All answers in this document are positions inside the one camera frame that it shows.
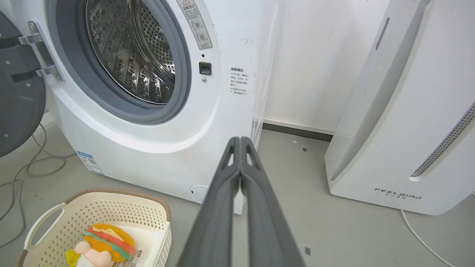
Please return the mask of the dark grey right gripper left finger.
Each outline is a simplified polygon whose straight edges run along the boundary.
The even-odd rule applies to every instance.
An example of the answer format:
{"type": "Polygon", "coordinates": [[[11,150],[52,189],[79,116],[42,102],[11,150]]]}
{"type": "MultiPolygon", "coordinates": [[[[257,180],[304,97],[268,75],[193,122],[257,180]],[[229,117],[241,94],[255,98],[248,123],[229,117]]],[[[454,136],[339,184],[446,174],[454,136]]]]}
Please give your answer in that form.
{"type": "Polygon", "coordinates": [[[230,267],[234,199],[239,189],[240,138],[232,137],[217,165],[178,267],[230,267]]]}

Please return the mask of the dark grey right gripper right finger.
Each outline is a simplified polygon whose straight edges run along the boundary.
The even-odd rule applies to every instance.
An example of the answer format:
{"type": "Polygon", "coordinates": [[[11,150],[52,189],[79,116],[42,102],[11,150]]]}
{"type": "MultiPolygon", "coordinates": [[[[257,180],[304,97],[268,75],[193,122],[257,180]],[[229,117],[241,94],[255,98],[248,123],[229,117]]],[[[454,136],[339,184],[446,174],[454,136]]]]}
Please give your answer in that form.
{"type": "Polygon", "coordinates": [[[249,266],[303,267],[302,255],[248,137],[240,138],[240,176],[248,206],[249,266]]]}

